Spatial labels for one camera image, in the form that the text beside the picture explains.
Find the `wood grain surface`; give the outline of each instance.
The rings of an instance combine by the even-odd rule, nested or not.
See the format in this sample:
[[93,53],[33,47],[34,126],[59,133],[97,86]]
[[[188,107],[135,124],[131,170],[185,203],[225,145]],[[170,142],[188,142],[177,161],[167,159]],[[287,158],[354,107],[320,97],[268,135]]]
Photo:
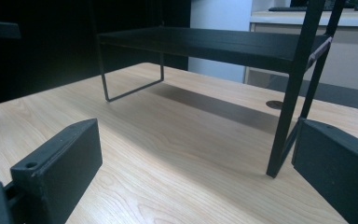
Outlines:
[[[107,75],[112,94],[158,77],[151,63]],[[113,103],[100,77],[39,92],[0,104],[0,181],[66,126],[96,118],[103,166],[68,223],[346,223],[292,153],[275,179],[265,175],[279,116],[266,101],[281,99],[169,67],[164,82]],[[315,101],[310,119],[358,137],[358,109]]]

